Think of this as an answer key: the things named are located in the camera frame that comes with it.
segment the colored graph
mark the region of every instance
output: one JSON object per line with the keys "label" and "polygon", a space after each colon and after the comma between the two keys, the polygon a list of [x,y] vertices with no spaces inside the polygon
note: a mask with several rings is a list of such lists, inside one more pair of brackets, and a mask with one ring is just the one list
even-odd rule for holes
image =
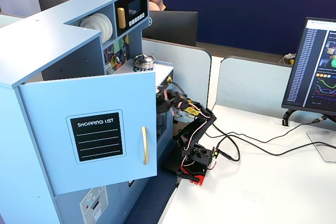
{"label": "colored graph", "polygon": [[314,94],[315,98],[322,98],[329,101],[336,101],[336,84],[330,85],[324,80],[319,80]]}

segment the chalkboard label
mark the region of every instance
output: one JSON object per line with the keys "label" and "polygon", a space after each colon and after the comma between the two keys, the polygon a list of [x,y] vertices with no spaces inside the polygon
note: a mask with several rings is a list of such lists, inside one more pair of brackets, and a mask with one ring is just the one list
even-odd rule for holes
{"label": "chalkboard label", "polygon": [[123,155],[120,113],[72,116],[70,124],[79,162]]}

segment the shopping list sign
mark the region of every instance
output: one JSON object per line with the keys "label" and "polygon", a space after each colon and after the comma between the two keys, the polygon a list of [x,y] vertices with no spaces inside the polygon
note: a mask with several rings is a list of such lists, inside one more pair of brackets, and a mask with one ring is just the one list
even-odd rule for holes
{"label": "shopping list sign", "polygon": [[67,118],[78,163],[125,155],[121,111]]}

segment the blue wall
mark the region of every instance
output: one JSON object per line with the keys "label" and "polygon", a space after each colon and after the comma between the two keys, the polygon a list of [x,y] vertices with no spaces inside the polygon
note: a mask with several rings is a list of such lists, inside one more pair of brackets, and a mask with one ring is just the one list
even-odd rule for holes
{"label": "blue wall", "polygon": [[296,52],[306,17],[336,19],[336,0],[165,0],[198,11],[198,41],[256,51]]}

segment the metal pot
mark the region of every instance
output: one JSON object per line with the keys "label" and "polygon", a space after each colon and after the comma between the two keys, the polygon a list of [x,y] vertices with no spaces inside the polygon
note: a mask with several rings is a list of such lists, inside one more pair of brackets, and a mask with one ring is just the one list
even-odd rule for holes
{"label": "metal pot", "polygon": [[155,54],[152,55],[137,55],[133,58],[135,67],[142,69],[151,69],[154,67]]}

